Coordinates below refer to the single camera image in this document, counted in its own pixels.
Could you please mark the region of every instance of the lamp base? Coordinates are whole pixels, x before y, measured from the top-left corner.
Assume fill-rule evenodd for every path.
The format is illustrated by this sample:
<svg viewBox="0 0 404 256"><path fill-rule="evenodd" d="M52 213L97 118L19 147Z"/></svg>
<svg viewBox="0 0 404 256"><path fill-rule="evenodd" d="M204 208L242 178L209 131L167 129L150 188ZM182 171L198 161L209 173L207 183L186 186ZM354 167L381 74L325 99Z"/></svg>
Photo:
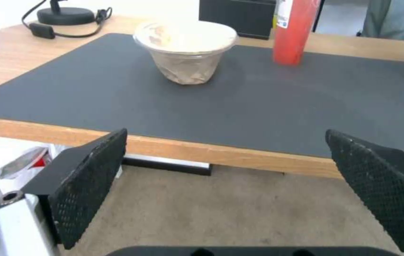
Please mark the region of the lamp base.
<svg viewBox="0 0 404 256"><path fill-rule="evenodd" d="M61 7L59 13L50 8L38 11L38 21L48 25L81 25L95 21L95 14L88 9Z"/></svg>

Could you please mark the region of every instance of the floor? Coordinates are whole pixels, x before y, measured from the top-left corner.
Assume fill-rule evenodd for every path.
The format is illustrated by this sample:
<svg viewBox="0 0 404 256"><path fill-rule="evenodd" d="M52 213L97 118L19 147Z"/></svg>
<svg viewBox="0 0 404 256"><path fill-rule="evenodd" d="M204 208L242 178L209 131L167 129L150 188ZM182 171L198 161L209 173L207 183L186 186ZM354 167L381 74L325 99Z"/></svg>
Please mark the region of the floor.
<svg viewBox="0 0 404 256"><path fill-rule="evenodd" d="M355 36L363 29L370 0L325 0L316 33Z"/></svg>
<svg viewBox="0 0 404 256"><path fill-rule="evenodd" d="M342 180L217 166L211 177L124 167L65 256L133 245L372 246L399 252Z"/></svg>

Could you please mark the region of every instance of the person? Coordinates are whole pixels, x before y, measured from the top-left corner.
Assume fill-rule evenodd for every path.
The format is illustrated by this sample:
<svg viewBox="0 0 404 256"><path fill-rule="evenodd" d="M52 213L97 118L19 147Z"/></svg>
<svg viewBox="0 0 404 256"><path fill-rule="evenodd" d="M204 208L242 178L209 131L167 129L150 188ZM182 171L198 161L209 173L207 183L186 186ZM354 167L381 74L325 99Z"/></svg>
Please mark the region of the person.
<svg viewBox="0 0 404 256"><path fill-rule="evenodd" d="M404 0L370 0L361 35L404 40Z"/></svg>

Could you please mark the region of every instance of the white label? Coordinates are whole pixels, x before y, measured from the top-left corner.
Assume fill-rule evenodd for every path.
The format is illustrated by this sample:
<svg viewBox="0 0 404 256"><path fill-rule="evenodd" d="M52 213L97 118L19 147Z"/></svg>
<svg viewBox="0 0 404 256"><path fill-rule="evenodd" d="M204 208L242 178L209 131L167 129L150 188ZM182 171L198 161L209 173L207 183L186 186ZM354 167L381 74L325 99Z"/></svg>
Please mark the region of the white label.
<svg viewBox="0 0 404 256"><path fill-rule="evenodd" d="M278 17L276 25L281 28L287 28L290 21L293 0L278 0Z"/></svg>

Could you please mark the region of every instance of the bowl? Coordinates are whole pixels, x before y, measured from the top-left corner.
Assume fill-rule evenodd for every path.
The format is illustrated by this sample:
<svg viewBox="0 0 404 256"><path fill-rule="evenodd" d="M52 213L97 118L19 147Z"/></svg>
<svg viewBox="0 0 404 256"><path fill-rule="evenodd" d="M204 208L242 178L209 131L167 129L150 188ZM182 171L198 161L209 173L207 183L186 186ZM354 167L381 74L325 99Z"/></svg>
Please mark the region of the bowl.
<svg viewBox="0 0 404 256"><path fill-rule="evenodd" d="M147 22L134 33L161 73L183 85L207 82L237 38L233 28L208 21Z"/></svg>

